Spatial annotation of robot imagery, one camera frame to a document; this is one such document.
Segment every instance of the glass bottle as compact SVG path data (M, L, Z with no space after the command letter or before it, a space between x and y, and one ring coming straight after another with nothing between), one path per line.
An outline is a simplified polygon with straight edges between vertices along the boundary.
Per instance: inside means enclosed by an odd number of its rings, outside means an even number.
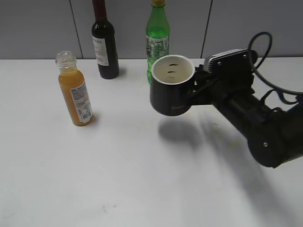
M59 84L72 122L84 126L92 120L92 110L83 74L76 67L76 57L70 51L56 55L60 69Z
M152 82L152 65L169 54L170 26L165 15L165 0L152 0L152 13L146 26L147 79Z
M91 33L98 63L99 73L104 79L113 79L119 75L115 30L107 20L105 1L93 0L96 22Z

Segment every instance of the dark red wine bottle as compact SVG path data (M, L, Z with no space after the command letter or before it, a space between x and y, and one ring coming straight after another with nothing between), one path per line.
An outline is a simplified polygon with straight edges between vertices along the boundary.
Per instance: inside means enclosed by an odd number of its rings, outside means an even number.
M102 78L113 79L119 75L115 30L107 20L104 0L93 0L93 6L96 22L91 29L91 33L99 72Z

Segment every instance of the orange liquid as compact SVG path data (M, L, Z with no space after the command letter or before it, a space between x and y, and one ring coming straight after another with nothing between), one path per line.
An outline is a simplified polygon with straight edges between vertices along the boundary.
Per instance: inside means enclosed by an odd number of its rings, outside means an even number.
M71 115L72 122L77 126L88 125L93 116L91 116L90 120L86 123L80 122L79 116L77 113L77 109L75 107L74 101L71 96L71 89L78 87L84 83L84 76L82 72L77 70L77 68L72 69L63 69L59 75L59 84L61 87L61 91L63 93L67 108Z

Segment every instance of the green plastic bottle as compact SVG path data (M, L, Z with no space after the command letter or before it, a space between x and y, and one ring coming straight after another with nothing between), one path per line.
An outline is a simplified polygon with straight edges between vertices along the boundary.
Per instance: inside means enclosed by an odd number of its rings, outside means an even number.
M152 13L146 26L147 79L152 82L152 65L169 54L170 27L165 15L165 0L152 0Z

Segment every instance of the wine bottle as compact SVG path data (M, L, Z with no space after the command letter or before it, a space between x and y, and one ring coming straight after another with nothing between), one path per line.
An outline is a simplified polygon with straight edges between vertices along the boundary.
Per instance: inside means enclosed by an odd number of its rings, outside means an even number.
M91 33L95 47L99 72L104 79L113 79L119 75L118 55L116 51L115 30L107 20L105 1L93 0L96 22Z
M165 15L165 0L152 0L152 13L146 26L147 79L152 82L152 65L169 54L170 26Z

